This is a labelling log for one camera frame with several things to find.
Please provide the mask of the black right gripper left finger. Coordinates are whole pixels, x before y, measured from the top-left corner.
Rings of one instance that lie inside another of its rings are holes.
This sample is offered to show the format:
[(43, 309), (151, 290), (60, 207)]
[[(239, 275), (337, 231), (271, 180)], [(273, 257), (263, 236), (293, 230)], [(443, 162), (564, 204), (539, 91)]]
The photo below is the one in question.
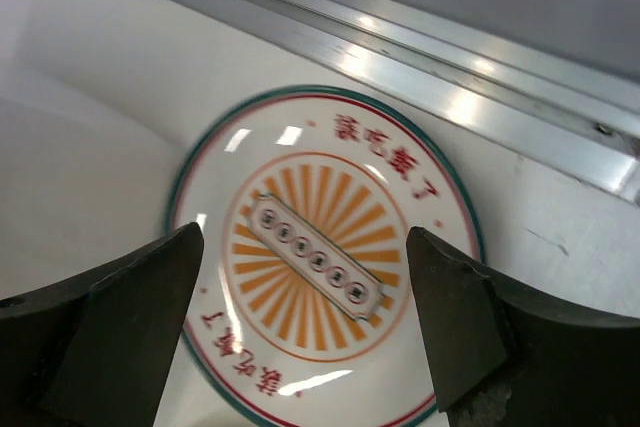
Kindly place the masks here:
[(1, 302), (4, 426), (154, 423), (204, 251), (191, 222)]

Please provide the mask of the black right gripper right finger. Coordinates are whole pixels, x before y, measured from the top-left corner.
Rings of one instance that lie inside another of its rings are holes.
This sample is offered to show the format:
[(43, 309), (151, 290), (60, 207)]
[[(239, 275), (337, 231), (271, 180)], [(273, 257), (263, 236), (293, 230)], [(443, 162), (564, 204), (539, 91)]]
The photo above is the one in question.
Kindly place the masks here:
[(453, 426), (635, 426), (639, 322), (528, 286), (421, 227), (406, 249), (436, 403)]

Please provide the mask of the white plate orange sun pattern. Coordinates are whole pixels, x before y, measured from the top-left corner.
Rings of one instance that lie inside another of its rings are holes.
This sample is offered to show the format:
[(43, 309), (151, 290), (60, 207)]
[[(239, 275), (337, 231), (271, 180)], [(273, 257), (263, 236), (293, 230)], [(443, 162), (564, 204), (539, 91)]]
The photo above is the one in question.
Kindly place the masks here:
[(435, 232), (484, 260), (459, 175), (414, 122), (337, 87), (274, 89), (189, 152), (165, 224), (204, 254), (183, 337), (257, 426), (435, 426), (407, 256)]

